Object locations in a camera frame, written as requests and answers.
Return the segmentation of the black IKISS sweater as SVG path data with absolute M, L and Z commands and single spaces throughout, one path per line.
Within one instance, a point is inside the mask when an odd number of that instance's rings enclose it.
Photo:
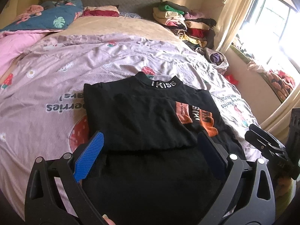
M 86 84 L 90 134 L 104 146 L 82 187 L 116 224 L 197 224 L 221 188 L 198 149 L 206 132 L 228 153 L 245 158 L 211 94 L 174 77 Z

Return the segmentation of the colourful clothes on windowsill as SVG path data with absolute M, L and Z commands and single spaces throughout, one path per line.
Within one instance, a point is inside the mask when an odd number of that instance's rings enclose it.
M 263 66 L 257 65 L 254 60 L 247 57 L 234 45 L 230 45 L 230 49 L 246 64 L 248 71 L 257 72 L 262 77 L 281 103 L 283 103 L 295 89 L 296 81 L 292 76 L 281 70 L 266 70 Z

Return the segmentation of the pile of folded clothes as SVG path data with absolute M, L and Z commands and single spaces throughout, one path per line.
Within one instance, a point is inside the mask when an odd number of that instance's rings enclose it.
M 153 7 L 153 18 L 190 48 L 214 49 L 214 28 L 217 22 L 207 18 L 202 12 L 163 1 Z

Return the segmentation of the lilac strawberry print duvet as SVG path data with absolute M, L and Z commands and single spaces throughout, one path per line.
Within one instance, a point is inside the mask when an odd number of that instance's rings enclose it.
M 83 87 L 146 73 L 158 86 L 177 77 L 208 90 L 246 159 L 261 152 L 244 136 L 257 123 L 250 106 L 200 54 L 182 42 L 127 34 L 56 34 L 25 51 L 1 85 L 1 191 L 24 216 L 26 187 L 35 159 L 59 158 L 88 137 Z

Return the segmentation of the red cloth on floor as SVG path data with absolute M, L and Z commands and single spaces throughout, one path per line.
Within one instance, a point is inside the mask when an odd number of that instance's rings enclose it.
M 233 84 L 233 85 L 238 85 L 238 84 L 239 84 L 239 81 L 236 80 L 236 78 L 234 78 L 234 76 L 233 76 L 232 74 L 225 75 L 224 77 L 225 77 L 225 79 L 226 79 L 229 83 L 231 83 L 231 84 Z

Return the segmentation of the purple cloth in bag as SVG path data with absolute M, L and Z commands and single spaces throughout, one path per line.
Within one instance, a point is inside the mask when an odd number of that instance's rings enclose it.
M 218 71 L 219 74 L 224 75 L 229 67 L 229 62 L 224 54 L 219 51 L 215 51 L 209 48 L 198 47 L 195 52 L 201 54 L 206 60 L 212 64 L 213 68 Z

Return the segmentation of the beige bed sheet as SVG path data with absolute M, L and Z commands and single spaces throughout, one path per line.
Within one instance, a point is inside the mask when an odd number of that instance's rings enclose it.
M 53 36 L 128 34 L 151 40 L 179 43 L 181 40 L 171 31 L 153 21 L 130 17 L 79 17 L 64 31 Z

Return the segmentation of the pink blanket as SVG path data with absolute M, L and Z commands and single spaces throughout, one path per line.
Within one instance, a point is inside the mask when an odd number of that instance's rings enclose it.
M 9 69 L 15 58 L 49 33 L 50 30 L 1 32 L 1 76 Z

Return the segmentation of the teal floral quilt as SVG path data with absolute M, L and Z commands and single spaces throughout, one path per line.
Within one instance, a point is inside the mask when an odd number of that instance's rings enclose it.
M 81 0 L 45 1 L 32 5 L 1 29 L 4 31 L 64 30 L 83 12 Z

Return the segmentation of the cream curtain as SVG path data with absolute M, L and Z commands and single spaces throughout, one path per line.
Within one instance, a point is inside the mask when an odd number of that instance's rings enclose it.
M 214 45 L 225 53 L 240 29 L 253 0 L 227 0 L 217 21 Z

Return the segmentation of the red and cream pillow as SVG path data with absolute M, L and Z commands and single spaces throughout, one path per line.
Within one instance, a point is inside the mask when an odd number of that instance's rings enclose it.
M 116 6 L 85 7 L 82 16 L 119 17 Z

